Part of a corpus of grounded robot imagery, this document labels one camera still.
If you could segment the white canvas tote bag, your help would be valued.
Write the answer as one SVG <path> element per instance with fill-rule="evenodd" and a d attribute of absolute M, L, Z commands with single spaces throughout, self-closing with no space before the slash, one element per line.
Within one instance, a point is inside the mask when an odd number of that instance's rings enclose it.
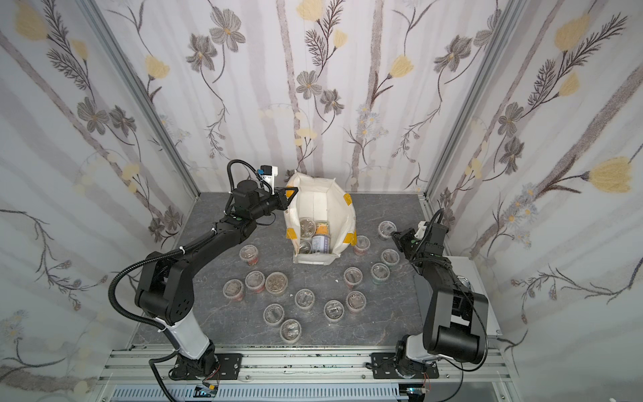
<path fill-rule="evenodd" d="M 296 264 L 329 266 L 357 244 L 353 199 L 334 179 L 295 173 L 286 194 L 293 197 L 286 212 L 286 238 Z"/>

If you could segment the orange label seed jar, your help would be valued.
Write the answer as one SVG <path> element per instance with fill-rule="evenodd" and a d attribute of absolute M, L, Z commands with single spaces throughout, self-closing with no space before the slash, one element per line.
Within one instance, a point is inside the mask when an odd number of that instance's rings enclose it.
<path fill-rule="evenodd" d="M 330 238 L 330 224 L 327 221 L 316 221 L 314 238 Z"/>

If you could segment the yellow stripe lid seed jar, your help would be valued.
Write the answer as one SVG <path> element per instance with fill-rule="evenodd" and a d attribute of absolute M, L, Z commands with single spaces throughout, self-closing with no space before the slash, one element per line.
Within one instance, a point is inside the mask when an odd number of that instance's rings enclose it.
<path fill-rule="evenodd" d="M 330 323 L 338 323 L 345 315 L 345 308 L 338 300 L 329 300 L 324 305 L 324 315 Z"/>

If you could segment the seed jar row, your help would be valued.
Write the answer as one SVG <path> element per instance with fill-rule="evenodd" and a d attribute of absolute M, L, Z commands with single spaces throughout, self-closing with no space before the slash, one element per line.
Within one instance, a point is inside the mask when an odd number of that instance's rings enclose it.
<path fill-rule="evenodd" d="M 305 312 L 312 310 L 315 301 L 315 293 L 307 288 L 299 290 L 295 295 L 296 306 Z"/>

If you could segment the red green label seed jar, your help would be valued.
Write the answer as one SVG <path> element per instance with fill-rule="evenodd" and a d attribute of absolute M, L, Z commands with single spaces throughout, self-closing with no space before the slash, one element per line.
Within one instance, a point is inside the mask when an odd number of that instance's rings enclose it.
<path fill-rule="evenodd" d="M 263 311 L 263 319 L 269 327 L 281 326 L 285 319 L 285 310 L 279 303 L 272 303 Z"/>

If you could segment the clear lid seed jar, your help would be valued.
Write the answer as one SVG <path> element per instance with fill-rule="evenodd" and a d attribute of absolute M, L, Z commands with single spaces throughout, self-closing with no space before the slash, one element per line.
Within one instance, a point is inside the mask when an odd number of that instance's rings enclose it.
<path fill-rule="evenodd" d="M 296 343 L 301 338 L 302 326 L 296 319 L 286 319 L 280 327 L 280 336 L 285 343 Z"/>

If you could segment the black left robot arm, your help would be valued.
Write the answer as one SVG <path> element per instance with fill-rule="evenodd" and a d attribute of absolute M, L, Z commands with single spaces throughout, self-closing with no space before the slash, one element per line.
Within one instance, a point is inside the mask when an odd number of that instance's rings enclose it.
<path fill-rule="evenodd" d="M 214 342 L 204 334 L 194 316 L 194 278 L 216 257 L 247 241 L 259 220 L 285 211 L 298 190 L 275 185 L 276 166 L 262 165 L 254 178 L 229 180 L 230 192 L 223 217 L 195 241 L 166 253 L 154 252 L 118 272 L 108 287 L 108 300 L 124 318 L 157 328 L 171 343 L 174 381 L 206 380 L 222 375 Z M 117 299 L 119 283 L 132 271 L 141 272 L 135 304 L 142 315 L 128 311 Z"/>

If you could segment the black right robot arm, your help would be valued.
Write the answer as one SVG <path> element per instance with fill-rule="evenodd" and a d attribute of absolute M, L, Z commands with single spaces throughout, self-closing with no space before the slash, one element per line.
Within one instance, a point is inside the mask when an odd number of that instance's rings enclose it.
<path fill-rule="evenodd" d="M 430 288 L 422 333 L 406 335 L 396 345 L 395 371 L 405 378 L 428 376 L 430 363 L 441 359 L 463 373 L 487 361 L 488 299 L 466 286 L 444 256 L 449 231 L 442 224 L 444 215 L 438 209 L 417 229 L 392 234 L 398 251 Z"/>

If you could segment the clear lid jar in bag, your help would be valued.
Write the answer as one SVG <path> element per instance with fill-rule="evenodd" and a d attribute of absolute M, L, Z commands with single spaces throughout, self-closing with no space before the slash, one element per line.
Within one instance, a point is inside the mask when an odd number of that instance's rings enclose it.
<path fill-rule="evenodd" d="M 300 219 L 301 239 L 311 239 L 316 234 L 316 222 L 312 218 Z"/>

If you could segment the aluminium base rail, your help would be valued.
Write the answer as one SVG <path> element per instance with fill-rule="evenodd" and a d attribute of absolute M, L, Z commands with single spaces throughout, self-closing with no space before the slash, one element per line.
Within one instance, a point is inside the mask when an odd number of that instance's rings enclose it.
<path fill-rule="evenodd" d="M 228 346 L 216 349 L 218 354 L 237 353 L 241 356 L 234 385 L 286 383 L 368 383 L 373 373 L 366 368 L 373 353 L 394 353 L 394 346 L 375 347 L 302 347 L 294 345 L 268 347 Z M 113 351 L 98 376 L 99 385 L 153 384 L 155 379 L 148 365 L 150 358 L 160 358 L 170 349 L 160 345 L 146 345 L 131 350 Z M 445 360 L 438 363 L 440 378 L 437 383 L 465 382 L 497 383 L 511 379 L 500 352 L 489 352 L 485 364 L 478 370 L 465 365 L 461 372 Z"/>

